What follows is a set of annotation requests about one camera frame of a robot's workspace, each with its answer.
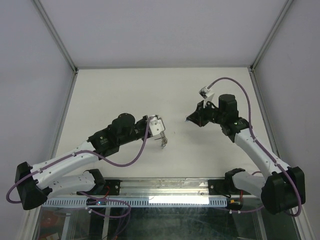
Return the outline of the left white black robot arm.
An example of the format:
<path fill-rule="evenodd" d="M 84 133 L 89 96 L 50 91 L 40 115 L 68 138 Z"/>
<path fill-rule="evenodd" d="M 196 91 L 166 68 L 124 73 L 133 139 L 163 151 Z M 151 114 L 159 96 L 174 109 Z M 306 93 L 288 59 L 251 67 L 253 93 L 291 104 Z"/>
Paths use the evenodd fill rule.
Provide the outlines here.
<path fill-rule="evenodd" d="M 106 128 L 97 131 L 75 149 L 41 163 L 30 165 L 22 162 L 16 168 L 15 184 L 19 200 L 6 200 L 21 204 L 24 210 L 35 209 L 48 199 L 72 192 L 100 194 L 105 188 L 105 180 L 98 169 L 90 169 L 79 175 L 70 175 L 85 165 L 103 160 L 112 166 L 124 168 L 133 165 L 142 155 L 147 139 L 159 135 L 164 130 L 158 115 L 143 116 L 140 120 L 129 113 L 122 113 Z M 116 163 L 108 159 L 119 152 L 120 147 L 142 140 L 137 156 L 128 163 Z"/>

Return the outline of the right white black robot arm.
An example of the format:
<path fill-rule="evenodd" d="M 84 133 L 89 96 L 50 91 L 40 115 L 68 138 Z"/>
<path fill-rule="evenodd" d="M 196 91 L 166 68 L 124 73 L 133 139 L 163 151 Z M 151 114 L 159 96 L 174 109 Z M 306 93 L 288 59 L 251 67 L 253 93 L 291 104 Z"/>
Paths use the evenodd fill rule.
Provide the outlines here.
<path fill-rule="evenodd" d="M 230 170 L 224 174 L 223 182 L 214 187 L 217 193 L 227 198 L 239 191 L 250 193 L 273 215 L 292 208 L 300 209 L 306 202 L 302 169 L 290 167 L 253 137 L 249 122 L 239 116 L 234 95 L 220 95 L 218 105 L 202 100 L 186 120 L 199 127 L 218 124 L 223 134 L 249 156 L 261 173 L 257 176 L 243 168 Z"/>

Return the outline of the metal keyring holder with rings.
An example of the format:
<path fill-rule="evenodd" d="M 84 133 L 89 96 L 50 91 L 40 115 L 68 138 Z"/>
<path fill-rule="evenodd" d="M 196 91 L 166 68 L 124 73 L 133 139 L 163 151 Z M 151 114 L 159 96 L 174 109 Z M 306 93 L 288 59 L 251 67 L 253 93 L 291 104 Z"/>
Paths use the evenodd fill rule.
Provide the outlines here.
<path fill-rule="evenodd" d="M 166 137 L 165 131 L 161 131 L 159 136 L 154 139 L 155 141 L 161 140 L 161 148 L 164 149 L 168 144 L 168 138 Z"/>

